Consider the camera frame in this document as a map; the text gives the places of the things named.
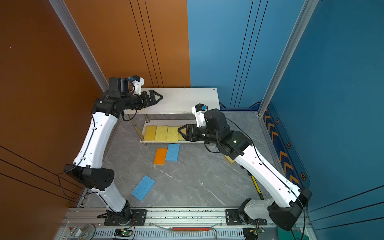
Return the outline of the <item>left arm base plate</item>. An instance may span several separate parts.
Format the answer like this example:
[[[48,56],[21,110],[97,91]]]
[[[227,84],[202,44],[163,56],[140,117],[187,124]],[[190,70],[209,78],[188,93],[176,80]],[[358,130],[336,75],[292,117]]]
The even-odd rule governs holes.
[[[144,226],[147,210],[126,210],[115,213],[107,210],[105,226]]]

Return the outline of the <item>orange sponge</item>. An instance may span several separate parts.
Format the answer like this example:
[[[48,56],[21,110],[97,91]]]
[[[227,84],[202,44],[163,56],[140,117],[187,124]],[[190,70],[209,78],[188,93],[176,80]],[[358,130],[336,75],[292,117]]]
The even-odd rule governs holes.
[[[166,162],[166,156],[167,156],[168,149],[164,148],[158,148],[156,151],[155,159],[153,164],[154,165],[164,165]]]

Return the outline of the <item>dark yellow sponge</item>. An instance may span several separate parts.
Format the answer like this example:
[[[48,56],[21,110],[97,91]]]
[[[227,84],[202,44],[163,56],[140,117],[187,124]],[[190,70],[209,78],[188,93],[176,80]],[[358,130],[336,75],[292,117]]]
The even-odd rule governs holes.
[[[184,141],[184,138],[180,133],[178,133],[178,141]]]

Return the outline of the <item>tan yellow sponge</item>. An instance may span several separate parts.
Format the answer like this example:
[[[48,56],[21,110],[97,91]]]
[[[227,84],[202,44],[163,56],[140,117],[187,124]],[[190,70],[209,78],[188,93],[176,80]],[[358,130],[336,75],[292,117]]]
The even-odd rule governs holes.
[[[226,159],[230,164],[235,163],[235,160],[232,160],[229,156],[225,156],[225,159]]]

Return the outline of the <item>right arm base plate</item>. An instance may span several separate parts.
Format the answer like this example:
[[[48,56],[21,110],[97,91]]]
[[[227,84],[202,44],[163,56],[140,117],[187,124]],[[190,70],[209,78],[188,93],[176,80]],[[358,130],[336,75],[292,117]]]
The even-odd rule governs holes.
[[[226,209],[226,221],[228,226],[240,226],[240,225],[257,225],[257,226],[266,226],[266,219],[251,219],[249,218],[244,211],[239,211],[238,209]]]

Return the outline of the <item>white two-tier shelf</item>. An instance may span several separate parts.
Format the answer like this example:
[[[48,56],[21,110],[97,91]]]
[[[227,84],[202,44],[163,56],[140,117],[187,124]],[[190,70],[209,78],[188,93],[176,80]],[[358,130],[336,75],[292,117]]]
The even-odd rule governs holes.
[[[154,106],[142,110],[126,110],[125,115],[133,117],[130,124],[139,137],[139,142],[147,144],[166,144],[166,141],[146,141],[144,136],[148,126],[181,127],[185,124],[195,124],[195,118],[183,118],[191,115],[192,108],[204,104],[211,109],[219,109],[219,95],[216,88],[153,88],[153,91],[163,96]]]

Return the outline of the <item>small blue sponge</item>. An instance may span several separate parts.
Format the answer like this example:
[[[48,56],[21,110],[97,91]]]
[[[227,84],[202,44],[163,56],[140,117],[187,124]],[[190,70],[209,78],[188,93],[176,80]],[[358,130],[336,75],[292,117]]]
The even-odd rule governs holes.
[[[166,154],[166,161],[177,162],[179,157],[180,145],[169,144]]]

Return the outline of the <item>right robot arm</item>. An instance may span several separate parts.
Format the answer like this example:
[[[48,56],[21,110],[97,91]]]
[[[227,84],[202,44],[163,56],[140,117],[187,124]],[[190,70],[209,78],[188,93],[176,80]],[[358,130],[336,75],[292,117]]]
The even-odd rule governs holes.
[[[203,104],[192,107],[196,123],[178,129],[184,140],[215,144],[218,152],[247,170],[270,194],[266,200],[246,199],[238,209],[240,221],[251,225],[257,219],[270,219],[285,231],[290,231],[300,216],[306,214],[312,192],[290,182],[271,165],[241,129],[231,130],[230,120],[218,109]]]

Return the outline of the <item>thick yellow sponge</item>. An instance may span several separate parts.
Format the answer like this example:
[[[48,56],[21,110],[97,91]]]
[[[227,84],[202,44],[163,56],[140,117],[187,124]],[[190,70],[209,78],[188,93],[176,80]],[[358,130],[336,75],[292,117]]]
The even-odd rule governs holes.
[[[157,126],[146,126],[144,141],[152,142],[155,141],[156,138]]]

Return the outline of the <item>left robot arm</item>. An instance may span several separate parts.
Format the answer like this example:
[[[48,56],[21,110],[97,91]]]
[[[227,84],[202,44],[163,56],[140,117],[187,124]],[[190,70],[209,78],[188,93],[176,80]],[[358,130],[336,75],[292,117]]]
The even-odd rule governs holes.
[[[79,154],[63,173],[96,194],[107,207],[105,225],[127,225],[133,218],[130,204],[117,189],[115,172],[103,168],[107,143],[125,110],[142,110],[158,104],[163,96],[154,90],[142,91],[145,80],[139,76],[110,78],[109,89],[95,101],[91,123]]]

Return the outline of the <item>light yellow sponge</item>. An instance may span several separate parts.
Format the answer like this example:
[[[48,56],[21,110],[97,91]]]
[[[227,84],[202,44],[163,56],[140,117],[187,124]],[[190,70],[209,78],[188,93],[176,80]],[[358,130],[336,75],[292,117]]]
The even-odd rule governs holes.
[[[169,128],[168,126],[157,126],[156,134],[155,134],[155,141],[156,142],[166,142],[167,141],[168,128]]]
[[[168,127],[166,142],[177,143],[179,141],[178,127]]]

